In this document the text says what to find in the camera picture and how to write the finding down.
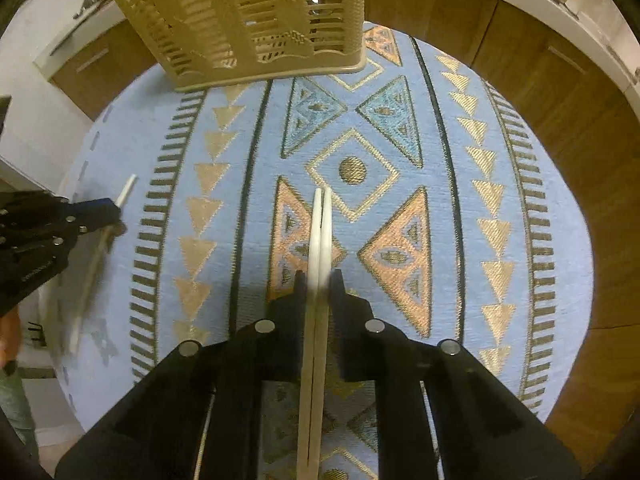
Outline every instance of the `white wall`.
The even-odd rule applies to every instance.
[[[13,97],[0,138],[0,178],[11,184],[19,176],[12,174],[13,166],[56,191],[91,127],[91,120],[33,64],[81,4],[28,0],[0,38],[0,95]]]

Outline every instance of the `brown circle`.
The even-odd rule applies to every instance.
[[[357,186],[367,177],[367,167],[357,156],[351,155],[342,160],[338,173],[343,182]]]

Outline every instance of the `green pants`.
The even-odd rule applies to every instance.
[[[4,411],[6,418],[9,419],[15,433],[18,434],[31,456],[39,460],[36,427],[27,396],[24,393],[22,379],[17,372],[7,377],[0,370],[0,408]]]

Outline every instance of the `person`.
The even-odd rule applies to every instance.
[[[0,317],[0,408],[31,456],[38,460],[35,423],[16,369],[21,343],[20,313],[16,306]]]

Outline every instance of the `white chopstick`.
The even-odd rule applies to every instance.
[[[300,408],[298,416],[297,478],[304,480],[309,459],[309,431],[311,428],[311,398],[314,374],[314,342],[316,339],[316,297],[318,296],[318,267],[320,263],[320,224],[322,190],[316,189],[311,212],[311,232],[306,270],[306,310],[303,337],[302,368],[300,369]]]
[[[127,183],[122,188],[120,195],[118,196],[115,204],[119,208],[122,208],[129,197],[129,193],[131,193],[131,189],[136,182],[138,177],[133,174],[127,180]],[[84,279],[84,284],[82,286],[82,294],[80,295],[80,299],[78,300],[78,307],[76,308],[76,316],[74,317],[73,326],[71,329],[71,336],[69,338],[69,352],[71,355],[76,355],[78,352],[78,346],[80,345],[80,333],[82,331],[82,322],[84,319],[84,313],[87,309],[87,305],[89,303],[89,296],[91,295],[91,291],[94,288],[95,280],[98,277],[98,268],[100,267],[100,262],[102,261],[102,257],[107,250],[107,244],[109,243],[109,238],[113,233],[113,226],[105,227],[100,233],[100,241],[98,242],[98,247],[95,250],[95,253],[89,262],[89,266],[86,272],[86,277]]]
[[[326,371],[326,349],[329,328],[329,305],[327,301],[329,276],[332,266],[332,195],[331,189],[324,190],[322,222],[319,227],[314,220],[319,216],[319,189],[314,195],[312,228],[309,241],[309,271],[307,277],[307,311],[305,314],[305,338],[303,370],[300,381],[300,421],[298,426],[298,464],[299,480],[317,480],[320,463],[320,445],[322,438],[322,409],[324,407],[324,377]],[[318,265],[312,267],[311,256],[318,258]],[[316,271],[317,278],[310,282],[311,272]],[[313,324],[313,333],[306,329]],[[311,362],[312,373],[308,368]]]

